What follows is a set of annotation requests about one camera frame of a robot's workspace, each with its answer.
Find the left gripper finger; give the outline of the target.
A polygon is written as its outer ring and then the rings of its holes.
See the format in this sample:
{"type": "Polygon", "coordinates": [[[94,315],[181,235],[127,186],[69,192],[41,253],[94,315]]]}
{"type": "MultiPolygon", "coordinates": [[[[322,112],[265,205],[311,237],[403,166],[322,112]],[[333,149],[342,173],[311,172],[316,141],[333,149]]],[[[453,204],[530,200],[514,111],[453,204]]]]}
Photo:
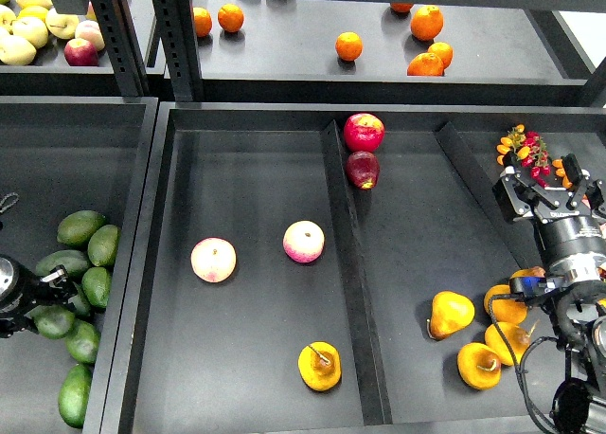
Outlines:
{"type": "Polygon", "coordinates": [[[41,282],[47,285],[65,285],[67,271],[63,265],[56,266],[48,275],[41,277],[41,282]]]}

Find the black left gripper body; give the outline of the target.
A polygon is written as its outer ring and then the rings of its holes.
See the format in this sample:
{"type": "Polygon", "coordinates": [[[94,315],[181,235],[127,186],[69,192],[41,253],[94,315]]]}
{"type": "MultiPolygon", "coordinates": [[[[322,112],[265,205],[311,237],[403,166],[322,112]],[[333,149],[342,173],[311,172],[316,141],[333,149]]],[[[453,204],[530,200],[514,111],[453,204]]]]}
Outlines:
{"type": "Polygon", "coordinates": [[[65,285],[47,285],[41,282],[39,277],[27,283],[23,295],[23,301],[26,303],[23,315],[27,319],[27,328],[30,331],[38,333],[33,317],[45,306],[60,305],[75,314],[74,308],[68,304],[69,298],[75,293],[73,284],[68,276],[65,285]]]}

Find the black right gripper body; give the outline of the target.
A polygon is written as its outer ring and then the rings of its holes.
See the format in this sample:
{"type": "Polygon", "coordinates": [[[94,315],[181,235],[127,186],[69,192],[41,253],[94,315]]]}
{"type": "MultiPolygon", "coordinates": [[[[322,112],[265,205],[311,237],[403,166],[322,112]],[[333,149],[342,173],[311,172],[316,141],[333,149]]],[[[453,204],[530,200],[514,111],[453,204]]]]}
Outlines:
{"type": "Polygon", "coordinates": [[[591,216],[543,220],[534,226],[534,239],[551,275],[563,275],[571,269],[594,270],[605,263],[605,239],[597,219],[591,216]]]}

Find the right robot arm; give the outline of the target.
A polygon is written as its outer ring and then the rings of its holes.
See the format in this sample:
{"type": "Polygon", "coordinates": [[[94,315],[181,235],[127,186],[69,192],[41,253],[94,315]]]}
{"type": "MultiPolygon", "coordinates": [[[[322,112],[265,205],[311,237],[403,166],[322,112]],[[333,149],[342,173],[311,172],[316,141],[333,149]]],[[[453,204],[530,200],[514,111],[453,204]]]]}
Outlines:
{"type": "Polygon", "coordinates": [[[545,274],[510,279],[509,298],[538,306],[553,329],[551,341],[565,354],[564,380],[552,408],[542,414],[530,399],[526,410],[544,433],[605,430],[605,220],[602,183],[573,154],[561,160],[570,187],[548,187],[532,177],[514,151],[492,188],[507,222],[528,220],[545,274]]]}

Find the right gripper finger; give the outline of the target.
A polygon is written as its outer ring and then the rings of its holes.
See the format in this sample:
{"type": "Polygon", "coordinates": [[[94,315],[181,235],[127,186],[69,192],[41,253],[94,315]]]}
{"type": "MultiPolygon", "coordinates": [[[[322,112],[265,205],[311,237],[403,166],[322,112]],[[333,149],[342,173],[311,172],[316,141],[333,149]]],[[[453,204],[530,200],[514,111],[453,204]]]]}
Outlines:
{"type": "Polygon", "coordinates": [[[584,171],[573,154],[565,155],[562,160],[565,175],[572,184],[566,207],[578,211],[581,215],[605,218],[605,190],[602,180],[593,180],[588,171],[584,171]]]}
{"type": "Polygon", "coordinates": [[[537,217],[542,221],[549,216],[549,211],[559,207],[555,192],[543,188],[528,171],[516,166],[505,166],[492,193],[509,224],[537,217]]]}

